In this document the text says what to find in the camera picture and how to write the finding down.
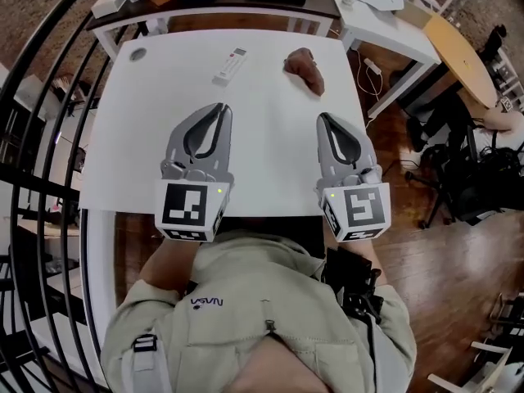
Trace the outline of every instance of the white desk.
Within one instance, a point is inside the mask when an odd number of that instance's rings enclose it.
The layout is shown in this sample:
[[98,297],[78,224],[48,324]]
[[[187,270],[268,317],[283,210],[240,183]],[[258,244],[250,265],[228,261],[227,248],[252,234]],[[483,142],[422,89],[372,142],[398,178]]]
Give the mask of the white desk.
[[378,11],[359,1],[348,7],[341,1],[335,0],[335,3],[341,13],[341,39],[346,51],[364,41],[418,62],[369,110],[369,118],[375,118],[433,65],[440,64],[440,58],[421,29],[390,11]]
[[[137,48],[145,57],[131,62]],[[248,57],[226,88],[211,83],[228,54]],[[326,92],[283,72],[299,47],[314,54]],[[129,41],[120,49],[93,125],[81,208],[152,214],[154,183],[173,128],[195,110],[233,110],[229,216],[320,215],[316,120],[330,112],[364,130],[341,41],[266,30],[201,30]]]

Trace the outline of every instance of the desk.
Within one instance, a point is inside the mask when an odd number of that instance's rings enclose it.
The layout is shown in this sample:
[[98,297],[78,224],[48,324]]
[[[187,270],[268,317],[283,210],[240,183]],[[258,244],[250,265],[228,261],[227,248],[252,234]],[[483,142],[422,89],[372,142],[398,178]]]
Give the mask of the desk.
[[306,33],[311,21],[318,22],[316,34],[326,36],[333,20],[340,19],[337,5],[333,0],[306,0],[304,6],[277,2],[258,2],[255,0],[172,0],[158,7],[150,0],[126,2],[120,10],[100,19],[91,19],[86,25],[92,30],[100,44],[114,61],[119,48],[111,36],[111,31],[124,25],[147,20],[164,19],[185,15],[209,13],[251,13],[290,17],[288,31],[295,28],[296,18],[302,19],[300,31]]
[[348,7],[341,1],[335,3],[341,13],[341,39],[346,51],[364,41],[414,60],[409,72],[369,110],[369,118],[375,118],[431,67],[440,64],[440,58],[422,30],[390,11],[375,10],[360,1]]
[[400,101],[401,105],[409,106],[450,70],[458,82],[445,92],[454,93],[464,87],[483,106],[494,107],[498,98],[493,81],[471,44],[460,32],[437,14],[427,23],[424,32],[444,63],[405,95]]
[[[146,55],[131,61],[130,54]],[[211,83],[235,47],[247,59],[226,88]],[[282,71],[307,47],[323,75],[316,97]],[[365,132],[342,42],[268,30],[199,30],[128,41],[111,70],[89,143],[81,208],[154,214],[154,183],[173,128],[197,109],[233,110],[229,170],[235,187],[226,215],[321,215],[313,191],[321,177],[316,120],[330,112]]]

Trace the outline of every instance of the black chair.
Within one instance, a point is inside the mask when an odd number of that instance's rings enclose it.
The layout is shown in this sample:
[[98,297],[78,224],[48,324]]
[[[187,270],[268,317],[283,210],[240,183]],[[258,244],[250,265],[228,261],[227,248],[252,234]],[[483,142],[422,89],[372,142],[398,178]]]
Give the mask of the black chair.
[[436,180],[431,181],[407,172],[407,181],[415,180],[437,191],[435,206],[428,221],[420,221],[420,228],[429,228],[440,206],[446,204],[450,218],[445,224],[459,219],[475,225],[479,215],[501,208],[520,210],[522,203],[522,179],[515,173],[505,173],[491,165],[479,162],[473,127],[468,126],[467,146],[457,153],[449,153],[445,145],[437,145],[428,150],[431,167],[436,172]]

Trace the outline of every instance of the person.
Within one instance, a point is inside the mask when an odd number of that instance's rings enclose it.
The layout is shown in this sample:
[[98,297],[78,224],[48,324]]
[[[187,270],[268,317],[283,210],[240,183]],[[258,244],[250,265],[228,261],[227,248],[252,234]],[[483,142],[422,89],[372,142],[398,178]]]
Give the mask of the person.
[[[371,241],[340,247],[382,269]],[[403,301],[382,273],[380,325],[348,317],[319,281],[324,264],[283,237],[233,231],[201,246],[164,240],[107,328],[110,388],[406,391],[416,344]],[[190,280],[197,286],[187,293]]]
[[458,152],[466,138],[469,125],[476,127],[475,122],[483,128],[475,128],[473,136],[480,155],[487,147],[511,148],[518,150],[524,142],[524,116],[519,111],[503,112],[501,101],[495,108],[486,110],[483,118],[473,119],[461,97],[455,93],[436,106],[427,122],[422,125],[412,116],[408,119],[407,130],[413,149],[420,152],[428,140],[444,127],[449,126],[448,145],[451,152]]
[[502,47],[502,40],[506,38],[507,34],[504,25],[497,25],[493,28],[490,37],[486,41],[486,45],[482,51],[478,52],[478,56],[484,64],[490,64],[495,59],[499,53],[499,48]]

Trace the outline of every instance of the office chair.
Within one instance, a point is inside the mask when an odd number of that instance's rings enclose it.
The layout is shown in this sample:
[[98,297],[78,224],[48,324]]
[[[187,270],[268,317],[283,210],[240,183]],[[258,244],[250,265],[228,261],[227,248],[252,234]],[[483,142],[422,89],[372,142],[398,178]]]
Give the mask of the office chair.
[[[421,220],[418,223],[420,228],[431,226],[436,212],[443,203],[446,204],[451,215],[449,219],[444,220],[446,225],[454,223],[456,219],[475,225],[480,221],[477,218],[479,215],[490,211],[500,212],[500,208],[505,206],[518,209],[515,206],[499,205],[498,197],[493,193],[499,188],[494,190],[491,187],[499,176],[495,176],[497,172],[493,173],[493,170],[488,170],[489,168],[479,163],[472,126],[468,126],[466,139],[467,146],[457,153],[448,153],[448,148],[443,144],[429,149],[431,167],[436,171],[435,181],[420,178],[411,172],[405,174],[406,181],[414,180],[423,183],[437,192],[430,218],[428,221]],[[496,184],[503,186],[504,179]]]

